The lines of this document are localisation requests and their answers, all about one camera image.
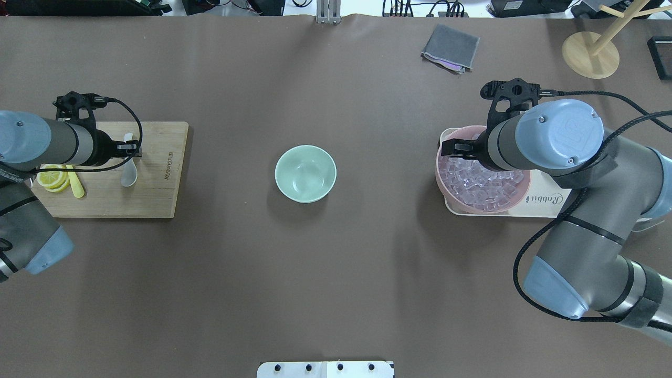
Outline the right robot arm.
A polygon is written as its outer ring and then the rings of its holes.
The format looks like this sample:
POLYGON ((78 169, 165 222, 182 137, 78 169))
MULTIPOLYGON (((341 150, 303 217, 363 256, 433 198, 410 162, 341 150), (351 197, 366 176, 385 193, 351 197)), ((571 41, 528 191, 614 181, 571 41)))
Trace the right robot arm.
POLYGON ((670 158, 623 134, 669 116, 642 111, 610 131, 587 103, 553 100, 489 124, 476 140, 441 142, 443 156, 494 171, 537 170, 571 189, 557 217, 516 256, 514 287, 532 306, 670 344, 670 278, 620 254, 638 223, 670 213, 670 158))

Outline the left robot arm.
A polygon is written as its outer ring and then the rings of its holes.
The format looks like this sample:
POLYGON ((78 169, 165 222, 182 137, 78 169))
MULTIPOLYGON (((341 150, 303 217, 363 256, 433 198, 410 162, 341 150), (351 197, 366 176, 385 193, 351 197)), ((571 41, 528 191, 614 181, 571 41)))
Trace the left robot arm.
POLYGON ((141 139, 115 141, 93 117, 48 120, 2 111, 2 281, 25 270, 36 275, 68 256, 74 243, 26 184, 45 164, 89 166, 141 157, 141 139))

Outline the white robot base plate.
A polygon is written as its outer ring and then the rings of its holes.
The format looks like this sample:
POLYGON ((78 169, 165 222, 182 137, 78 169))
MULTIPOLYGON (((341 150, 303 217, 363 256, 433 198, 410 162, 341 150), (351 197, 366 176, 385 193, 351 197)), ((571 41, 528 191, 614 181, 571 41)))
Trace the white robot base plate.
POLYGON ((395 377, 388 361, 279 361, 260 364, 257 377, 395 377))

